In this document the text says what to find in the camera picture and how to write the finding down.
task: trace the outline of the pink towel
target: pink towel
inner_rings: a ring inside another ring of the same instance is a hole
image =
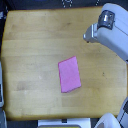
[[[61,92],[70,92],[81,87],[76,56],[58,63]]]

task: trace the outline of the wooden table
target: wooden table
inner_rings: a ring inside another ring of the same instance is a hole
[[[7,119],[118,114],[127,96],[126,64],[82,37],[100,12],[101,7],[8,13],[1,55]],[[58,62],[72,56],[82,87],[62,94]]]

